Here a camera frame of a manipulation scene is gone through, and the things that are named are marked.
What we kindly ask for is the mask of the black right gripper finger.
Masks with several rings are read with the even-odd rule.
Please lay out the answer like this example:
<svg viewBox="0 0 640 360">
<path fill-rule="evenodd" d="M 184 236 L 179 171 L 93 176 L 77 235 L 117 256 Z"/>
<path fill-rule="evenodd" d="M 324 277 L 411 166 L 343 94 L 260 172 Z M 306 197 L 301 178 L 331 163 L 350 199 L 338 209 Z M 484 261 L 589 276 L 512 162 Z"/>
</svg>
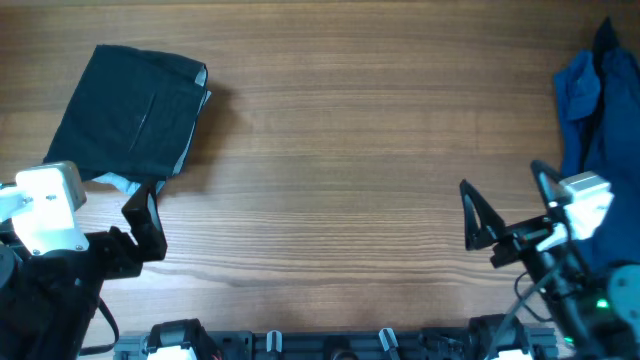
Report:
<svg viewBox="0 0 640 360">
<path fill-rule="evenodd" d="M 564 206 L 568 203 L 568 193 L 560 184 L 563 177 L 541 160 L 532 161 L 530 168 L 547 214 L 554 220 L 564 220 Z"/>
<path fill-rule="evenodd" d="M 465 249 L 480 250 L 504 236 L 504 220 L 466 179 L 459 184 L 464 212 Z"/>
</svg>

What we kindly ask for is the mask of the black shorts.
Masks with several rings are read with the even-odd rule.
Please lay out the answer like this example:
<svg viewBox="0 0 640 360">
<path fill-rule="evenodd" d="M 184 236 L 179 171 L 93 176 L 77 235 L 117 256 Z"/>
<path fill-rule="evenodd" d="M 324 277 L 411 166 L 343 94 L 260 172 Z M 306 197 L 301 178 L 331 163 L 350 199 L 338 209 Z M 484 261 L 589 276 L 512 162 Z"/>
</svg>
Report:
<svg viewBox="0 0 640 360">
<path fill-rule="evenodd" d="M 118 45 L 95 48 L 45 162 L 71 161 L 83 179 L 179 174 L 207 101 L 204 63 Z"/>
</svg>

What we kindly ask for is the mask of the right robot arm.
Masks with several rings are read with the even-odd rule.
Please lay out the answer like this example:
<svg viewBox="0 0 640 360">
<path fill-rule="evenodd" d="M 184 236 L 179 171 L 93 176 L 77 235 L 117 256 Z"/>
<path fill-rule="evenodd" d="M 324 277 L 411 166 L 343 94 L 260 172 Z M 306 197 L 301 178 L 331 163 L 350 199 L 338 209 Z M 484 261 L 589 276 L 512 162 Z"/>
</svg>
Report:
<svg viewBox="0 0 640 360">
<path fill-rule="evenodd" d="M 639 356 L 639 213 L 622 185 L 593 171 L 564 177 L 543 161 L 531 171 L 545 212 L 505 223 L 468 181 L 459 185 L 465 247 L 489 248 L 494 268 L 521 263 L 531 279 L 504 315 L 486 357 L 532 294 L 544 301 L 565 342 L 582 359 Z"/>
</svg>

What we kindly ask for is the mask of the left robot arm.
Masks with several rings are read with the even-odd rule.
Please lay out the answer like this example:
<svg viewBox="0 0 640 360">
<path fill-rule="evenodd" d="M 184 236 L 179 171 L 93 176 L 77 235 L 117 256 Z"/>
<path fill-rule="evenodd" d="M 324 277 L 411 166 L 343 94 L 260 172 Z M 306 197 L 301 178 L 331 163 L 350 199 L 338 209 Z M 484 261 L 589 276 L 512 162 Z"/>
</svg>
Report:
<svg viewBox="0 0 640 360">
<path fill-rule="evenodd" d="M 117 323 L 100 297 L 107 280 L 134 278 L 162 261 L 167 242 L 157 185 L 144 183 L 122 207 L 129 233 L 90 233 L 86 251 L 29 255 L 10 220 L 1 223 L 1 357 L 76 359 L 111 351 Z"/>
</svg>

